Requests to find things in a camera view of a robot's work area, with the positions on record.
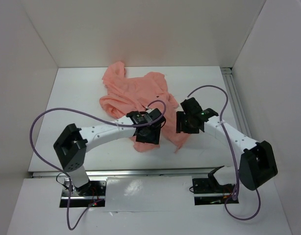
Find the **pink zip-up jacket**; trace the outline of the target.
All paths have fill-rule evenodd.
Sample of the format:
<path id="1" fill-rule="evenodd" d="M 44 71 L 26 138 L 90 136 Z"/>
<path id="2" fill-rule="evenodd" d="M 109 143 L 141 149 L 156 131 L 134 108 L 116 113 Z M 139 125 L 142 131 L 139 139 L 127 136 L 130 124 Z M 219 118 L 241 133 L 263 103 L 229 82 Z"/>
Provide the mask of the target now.
<path id="1" fill-rule="evenodd" d="M 176 133 L 176 110 L 179 104 L 168 92 L 165 75 L 149 72 L 143 77 L 127 78 L 124 63 L 116 62 L 107 68 L 102 82 L 107 95 L 100 98 L 100 105 L 108 115 L 121 118 L 131 111 L 144 111 L 147 107 L 163 110 L 160 102 L 151 104 L 152 101 L 162 100 L 166 104 L 166 124 L 161 134 L 176 146 L 176 151 L 187 142 L 189 134 Z"/>

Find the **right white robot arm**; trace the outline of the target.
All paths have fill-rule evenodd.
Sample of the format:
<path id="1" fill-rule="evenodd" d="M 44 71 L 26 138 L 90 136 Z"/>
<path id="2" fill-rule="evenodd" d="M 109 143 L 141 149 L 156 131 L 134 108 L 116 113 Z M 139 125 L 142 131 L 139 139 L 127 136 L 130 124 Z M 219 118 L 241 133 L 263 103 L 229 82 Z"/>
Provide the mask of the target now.
<path id="1" fill-rule="evenodd" d="M 258 142 L 244 135 L 223 120 L 211 108 L 202 109 L 195 98 L 184 100 L 182 111 L 176 113 L 176 132 L 207 133 L 229 147 L 237 163 L 238 177 L 249 190 L 254 191 L 278 174 L 273 148 L 267 141 Z"/>

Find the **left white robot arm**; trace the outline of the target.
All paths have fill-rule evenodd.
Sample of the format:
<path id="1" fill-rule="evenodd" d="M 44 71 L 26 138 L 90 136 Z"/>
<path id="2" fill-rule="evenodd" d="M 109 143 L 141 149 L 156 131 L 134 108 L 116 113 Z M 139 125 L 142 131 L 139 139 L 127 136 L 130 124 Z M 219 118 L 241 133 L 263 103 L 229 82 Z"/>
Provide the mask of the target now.
<path id="1" fill-rule="evenodd" d="M 90 150 L 123 138 L 135 137 L 137 142 L 159 144 L 160 131 L 166 122 L 159 109 L 133 111 L 110 124 L 78 128 L 69 124 L 53 145 L 63 170 L 72 181 L 78 195 L 86 195 L 93 184 L 83 166 Z"/>

